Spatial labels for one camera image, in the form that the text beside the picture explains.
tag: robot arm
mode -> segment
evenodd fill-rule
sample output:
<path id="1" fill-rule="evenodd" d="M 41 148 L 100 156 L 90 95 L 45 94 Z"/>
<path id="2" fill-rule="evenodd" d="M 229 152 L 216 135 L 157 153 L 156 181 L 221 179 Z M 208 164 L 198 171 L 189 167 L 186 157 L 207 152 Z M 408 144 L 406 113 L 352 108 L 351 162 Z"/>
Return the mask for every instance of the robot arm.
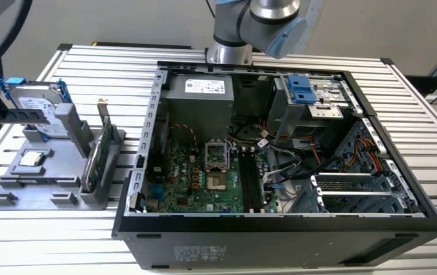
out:
<path id="1" fill-rule="evenodd" d="M 281 58 L 292 52 L 305 29 L 299 0 L 215 0 L 213 45 L 207 62 L 251 65 L 255 47 Z"/>

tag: blue drive bay latch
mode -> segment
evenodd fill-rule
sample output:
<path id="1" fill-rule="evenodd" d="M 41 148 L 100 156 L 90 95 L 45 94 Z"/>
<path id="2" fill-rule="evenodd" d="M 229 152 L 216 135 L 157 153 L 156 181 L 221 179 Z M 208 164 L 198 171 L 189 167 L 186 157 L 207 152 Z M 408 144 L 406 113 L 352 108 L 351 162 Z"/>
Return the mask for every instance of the blue drive bay latch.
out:
<path id="1" fill-rule="evenodd" d="M 296 104 L 313 104 L 316 97 L 305 76 L 287 76 L 287 87 L 292 93 L 292 102 Z"/>

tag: metal case frame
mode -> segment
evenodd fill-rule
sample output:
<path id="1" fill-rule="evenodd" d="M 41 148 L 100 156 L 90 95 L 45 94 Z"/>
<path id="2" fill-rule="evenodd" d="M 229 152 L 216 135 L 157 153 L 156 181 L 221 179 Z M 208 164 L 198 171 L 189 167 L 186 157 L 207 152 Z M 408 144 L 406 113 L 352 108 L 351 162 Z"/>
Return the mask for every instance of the metal case frame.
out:
<path id="1" fill-rule="evenodd" d="M 136 192 L 142 186 L 145 159 L 153 130 L 160 89 L 165 85 L 166 70 L 194 73 L 207 68 L 209 73 L 251 73 L 285 75 L 297 72 L 335 73 L 341 75 L 356 101 L 363 117 L 371 123 L 390 158 L 418 199 L 424 217 L 404 218 L 403 215 L 380 215 L 363 218 L 362 214 L 344 217 L 328 214 L 295 214 L 273 216 L 247 214 L 239 217 L 216 215 L 133 215 L 128 205 L 144 199 Z M 362 93 L 351 73 L 340 70 L 303 70 L 236 65 L 202 65 L 158 62 L 150 92 L 142 137 L 130 179 L 125 182 L 116 213 L 113 238 L 122 239 L 138 263 L 145 269 L 157 268 L 225 268 L 225 267 L 308 267 L 378 265 L 437 237 L 437 210 L 400 157 L 376 113 Z M 280 245 L 281 253 L 273 257 L 264 248 Z M 213 261 L 178 261 L 181 249 L 216 246 L 224 250 Z"/>

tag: motherboard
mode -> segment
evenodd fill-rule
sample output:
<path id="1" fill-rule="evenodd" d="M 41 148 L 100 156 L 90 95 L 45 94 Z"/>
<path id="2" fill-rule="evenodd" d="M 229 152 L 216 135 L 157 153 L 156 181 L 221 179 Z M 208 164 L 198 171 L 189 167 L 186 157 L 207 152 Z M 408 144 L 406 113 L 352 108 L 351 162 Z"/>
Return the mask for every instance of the motherboard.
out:
<path id="1" fill-rule="evenodd" d="M 150 198 L 146 201 L 146 211 L 248 213 L 251 211 L 245 208 L 249 201 L 248 193 L 253 193 L 257 196 L 255 201 L 259 200 L 260 204 L 259 212 L 276 213 L 275 198 L 261 192 L 259 181 L 263 173 L 269 169 L 265 152 L 256 151 L 252 154 L 248 152 L 255 167 L 253 170 L 244 171 L 241 153 L 236 148 L 224 145 L 223 152 L 215 143 L 207 145 L 208 151 L 202 147 L 198 150 L 201 153 L 184 146 L 170 147 L 168 176 L 162 183 L 153 183 L 149 186 Z M 212 160 L 212 163 L 225 163 L 227 168 L 224 166 L 209 168 L 205 165 L 205 157 Z M 252 184 L 245 184 L 245 187 L 243 181 L 248 178 L 243 173 L 253 173 L 252 178 L 256 179 Z"/>

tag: green circuit board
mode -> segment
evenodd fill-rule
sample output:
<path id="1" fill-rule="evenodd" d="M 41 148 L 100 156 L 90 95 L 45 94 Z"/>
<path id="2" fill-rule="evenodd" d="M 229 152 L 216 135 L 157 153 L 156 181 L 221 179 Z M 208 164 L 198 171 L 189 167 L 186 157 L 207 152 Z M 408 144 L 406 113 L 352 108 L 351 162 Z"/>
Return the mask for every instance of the green circuit board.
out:
<path id="1" fill-rule="evenodd" d="M 229 154 L 229 169 L 225 173 L 205 172 L 202 169 L 202 151 L 200 150 L 193 163 L 190 163 L 188 157 L 190 153 L 190 149 L 185 147 L 174 146 L 170 149 L 169 174 L 168 180 L 164 183 L 164 195 L 158 200 L 157 212 L 243 213 L 237 152 L 235 151 Z M 267 166 L 267 157 L 263 151 L 255 154 L 255 160 L 259 173 L 259 169 Z M 208 182 L 208 178 L 215 176 L 224 177 L 223 185 Z M 197 183 L 193 189 L 189 188 L 192 183 Z M 271 203 L 263 208 L 265 213 L 276 213 L 273 196 Z"/>

